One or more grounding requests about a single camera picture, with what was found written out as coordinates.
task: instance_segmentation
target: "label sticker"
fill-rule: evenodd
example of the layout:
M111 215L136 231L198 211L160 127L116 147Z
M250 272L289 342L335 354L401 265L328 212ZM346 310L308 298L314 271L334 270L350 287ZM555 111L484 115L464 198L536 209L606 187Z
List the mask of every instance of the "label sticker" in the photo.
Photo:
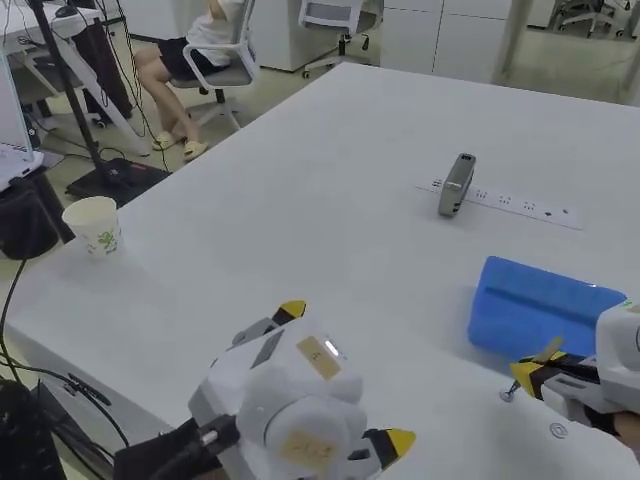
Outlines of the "label sticker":
M280 450L285 460L322 472L327 470L336 453L334 444L301 430L293 430Z
M302 340L298 343L298 350L325 380L331 380L340 372L338 362L320 345L316 337Z

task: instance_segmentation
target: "tripod stand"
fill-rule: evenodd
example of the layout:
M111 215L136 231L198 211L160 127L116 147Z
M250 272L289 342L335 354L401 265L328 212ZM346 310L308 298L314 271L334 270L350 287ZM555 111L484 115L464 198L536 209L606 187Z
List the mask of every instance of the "tripod stand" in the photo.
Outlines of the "tripod stand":
M170 173L140 163L131 162L124 158L115 158L106 162L100 157L98 147L93 140L73 84L69 78L69 73L65 68L64 60L60 55L56 39L51 30L51 25L54 25L55 28L55 21L50 22L47 18L42 0L28 0L28 4L33 10L36 21L38 22L42 38L56 66L64 92L94 165L92 172L79 178L67 187L67 193L80 198L96 195L110 197L121 207L164 180Z

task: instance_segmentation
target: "gray device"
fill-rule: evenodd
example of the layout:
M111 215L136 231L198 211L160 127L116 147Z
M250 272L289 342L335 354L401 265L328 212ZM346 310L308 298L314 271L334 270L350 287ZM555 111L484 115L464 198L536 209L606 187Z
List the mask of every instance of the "gray device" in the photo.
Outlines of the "gray device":
M443 217L455 217L462 206L476 167L476 157L468 153L458 155L453 168L447 175L440 193L438 213Z

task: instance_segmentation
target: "paper cup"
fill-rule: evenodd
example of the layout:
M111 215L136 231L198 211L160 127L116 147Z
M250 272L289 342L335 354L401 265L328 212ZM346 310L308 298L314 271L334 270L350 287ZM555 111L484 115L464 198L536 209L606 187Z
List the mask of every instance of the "paper cup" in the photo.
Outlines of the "paper cup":
M116 202L108 197L90 197L69 205L62 220L84 242L93 258L107 258L122 248Z

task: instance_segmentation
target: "electrical outlet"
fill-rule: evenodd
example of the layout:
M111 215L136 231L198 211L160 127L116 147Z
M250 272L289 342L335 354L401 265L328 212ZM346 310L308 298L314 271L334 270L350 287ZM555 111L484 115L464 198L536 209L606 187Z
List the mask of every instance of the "electrical outlet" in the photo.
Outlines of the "electrical outlet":
M443 180L437 178L429 186L416 185L417 188L428 190L434 193L442 192ZM514 195L494 193L490 190L471 186L465 197L465 202L477 203L486 207L497 208L506 212L524 215L544 222L562 225L563 227L582 230L582 215L576 208L551 207L543 202L533 200L522 200Z

